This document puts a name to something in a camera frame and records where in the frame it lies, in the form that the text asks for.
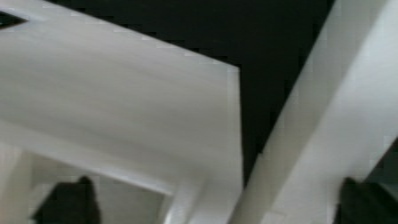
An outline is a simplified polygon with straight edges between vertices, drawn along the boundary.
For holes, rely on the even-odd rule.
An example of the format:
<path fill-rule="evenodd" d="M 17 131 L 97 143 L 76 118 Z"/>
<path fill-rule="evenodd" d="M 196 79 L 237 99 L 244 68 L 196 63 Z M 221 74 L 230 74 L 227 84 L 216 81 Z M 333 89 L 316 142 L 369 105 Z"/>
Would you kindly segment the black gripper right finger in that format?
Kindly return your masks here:
<path fill-rule="evenodd" d="M 344 179 L 333 224 L 398 224 L 398 198 L 378 183 Z"/>

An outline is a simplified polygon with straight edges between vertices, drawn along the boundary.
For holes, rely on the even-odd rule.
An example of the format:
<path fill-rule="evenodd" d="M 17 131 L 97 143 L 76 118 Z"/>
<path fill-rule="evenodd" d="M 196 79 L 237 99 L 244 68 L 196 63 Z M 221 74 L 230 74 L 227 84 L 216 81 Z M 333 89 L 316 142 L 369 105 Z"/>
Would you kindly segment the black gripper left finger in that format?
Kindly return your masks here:
<path fill-rule="evenodd" d="M 33 224 L 101 224 L 93 183 L 86 176 L 54 185 L 31 220 Z"/>

